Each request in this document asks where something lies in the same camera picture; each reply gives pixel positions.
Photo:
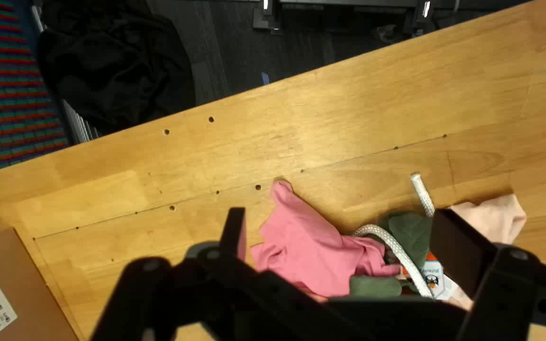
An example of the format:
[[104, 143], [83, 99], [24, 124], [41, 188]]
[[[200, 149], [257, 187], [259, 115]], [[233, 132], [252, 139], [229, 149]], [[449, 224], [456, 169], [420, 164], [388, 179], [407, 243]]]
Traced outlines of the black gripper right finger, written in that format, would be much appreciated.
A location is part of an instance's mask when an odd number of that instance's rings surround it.
[[468, 296], [473, 296], [496, 247], [449, 209], [432, 219], [430, 253]]

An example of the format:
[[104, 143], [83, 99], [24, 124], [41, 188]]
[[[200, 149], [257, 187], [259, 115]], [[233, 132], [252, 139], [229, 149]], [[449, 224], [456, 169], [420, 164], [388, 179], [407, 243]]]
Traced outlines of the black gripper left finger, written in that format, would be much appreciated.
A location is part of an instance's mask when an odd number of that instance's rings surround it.
[[233, 259], [244, 259], [244, 215], [242, 207], [231, 207], [225, 217], [225, 224], [219, 238], [219, 249]]

